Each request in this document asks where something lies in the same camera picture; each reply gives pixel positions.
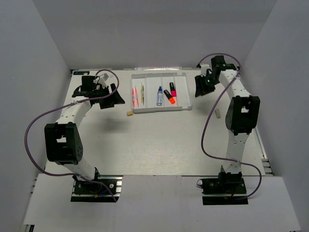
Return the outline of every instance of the orange highlighter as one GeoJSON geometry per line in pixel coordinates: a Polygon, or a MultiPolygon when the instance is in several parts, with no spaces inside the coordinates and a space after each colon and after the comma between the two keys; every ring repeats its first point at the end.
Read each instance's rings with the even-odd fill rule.
{"type": "Polygon", "coordinates": [[[175,99],[172,97],[172,95],[166,89],[163,92],[165,96],[168,98],[169,102],[171,104],[175,104],[175,99]]]}

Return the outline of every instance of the pink highlighter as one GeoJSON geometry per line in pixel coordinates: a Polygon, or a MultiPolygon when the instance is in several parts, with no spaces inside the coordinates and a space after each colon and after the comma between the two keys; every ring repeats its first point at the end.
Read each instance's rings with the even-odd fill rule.
{"type": "Polygon", "coordinates": [[[175,89],[173,82],[169,83],[169,88],[170,88],[170,94],[172,95],[172,97],[177,97],[176,89],[175,89]]]}

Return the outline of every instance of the highlighter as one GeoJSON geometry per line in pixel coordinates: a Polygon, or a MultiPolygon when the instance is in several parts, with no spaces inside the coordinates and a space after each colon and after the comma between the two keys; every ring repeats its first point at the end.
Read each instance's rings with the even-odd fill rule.
{"type": "Polygon", "coordinates": [[[166,89],[164,90],[164,94],[168,98],[168,100],[171,104],[175,104],[175,99],[172,97],[172,95],[166,89]]]}
{"type": "Polygon", "coordinates": [[[172,97],[177,97],[176,89],[173,82],[169,83],[169,89],[172,97]]]}

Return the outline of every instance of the small beige block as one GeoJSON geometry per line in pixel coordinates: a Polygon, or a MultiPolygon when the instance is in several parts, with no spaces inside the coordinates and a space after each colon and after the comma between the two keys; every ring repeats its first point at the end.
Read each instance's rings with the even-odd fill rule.
{"type": "Polygon", "coordinates": [[[127,115],[127,116],[132,116],[132,115],[133,115],[133,111],[128,111],[128,112],[126,113],[126,115],[127,115]]]}
{"type": "Polygon", "coordinates": [[[216,109],[215,113],[216,113],[217,118],[221,118],[221,113],[219,109],[216,109]]]}

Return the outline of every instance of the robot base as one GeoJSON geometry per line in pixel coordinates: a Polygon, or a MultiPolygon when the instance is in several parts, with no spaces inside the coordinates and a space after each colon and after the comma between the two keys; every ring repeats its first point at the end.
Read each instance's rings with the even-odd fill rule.
{"type": "MultiPolygon", "coordinates": [[[[96,181],[104,183],[112,192],[115,199],[118,200],[121,192],[122,177],[115,176],[103,176],[96,181]]],[[[74,182],[71,202],[111,202],[114,203],[114,199],[108,191],[101,185],[89,183],[86,181],[76,180],[74,182]]]]}
{"type": "Polygon", "coordinates": [[[237,187],[224,190],[218,178],[205,178],[202,180],[203,205],[235,205],[248,204],[247,190],[243,178],[237,187]]]}

